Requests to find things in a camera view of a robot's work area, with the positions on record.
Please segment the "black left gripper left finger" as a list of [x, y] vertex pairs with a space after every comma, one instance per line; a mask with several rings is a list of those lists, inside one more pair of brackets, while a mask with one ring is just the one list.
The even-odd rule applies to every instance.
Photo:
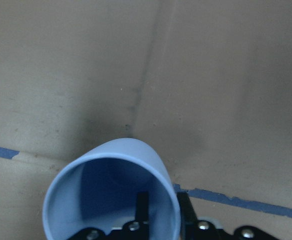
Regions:
[[135, 220], [138, 222], [149, 220], [149, 193], [147, 191], [137, 193]]

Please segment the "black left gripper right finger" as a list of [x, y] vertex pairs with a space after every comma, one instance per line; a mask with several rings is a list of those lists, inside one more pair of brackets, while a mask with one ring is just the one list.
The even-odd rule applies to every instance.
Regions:
[[186, 192], [178, 192], [177, 199], [180, 206], [181, 227], [180, 238], [193, 240], [197, 226], [197, 215]]

